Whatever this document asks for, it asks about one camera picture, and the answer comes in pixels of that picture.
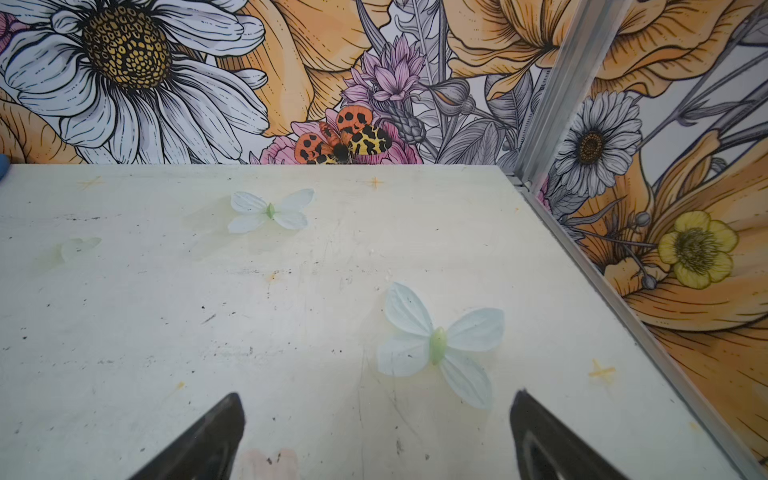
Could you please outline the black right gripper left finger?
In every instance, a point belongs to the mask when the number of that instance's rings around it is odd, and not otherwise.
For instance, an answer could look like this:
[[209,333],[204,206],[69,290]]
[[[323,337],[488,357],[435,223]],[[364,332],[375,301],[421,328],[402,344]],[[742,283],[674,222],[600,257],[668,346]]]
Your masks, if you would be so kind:
[[236,392],[232,392],[135,472],[130,479],[227,480],[232,474],[245,425],[241,398]]

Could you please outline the aluminium frame post right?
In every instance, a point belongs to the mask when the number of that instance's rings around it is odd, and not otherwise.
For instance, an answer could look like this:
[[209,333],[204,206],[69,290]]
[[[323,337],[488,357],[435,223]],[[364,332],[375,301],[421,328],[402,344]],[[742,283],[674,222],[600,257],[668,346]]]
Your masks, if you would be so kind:
[[587,95],[630,5],[629,1],[579,3],[514,171],[528,192],[535,194],[541,189],[573,115]]

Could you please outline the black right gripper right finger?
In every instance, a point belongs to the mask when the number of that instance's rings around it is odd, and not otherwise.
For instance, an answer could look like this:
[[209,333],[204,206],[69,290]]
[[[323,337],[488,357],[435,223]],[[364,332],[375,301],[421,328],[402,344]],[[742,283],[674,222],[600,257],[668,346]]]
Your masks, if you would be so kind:
[[509,421],[522,480],[627,480],[527,391],[516,393]]

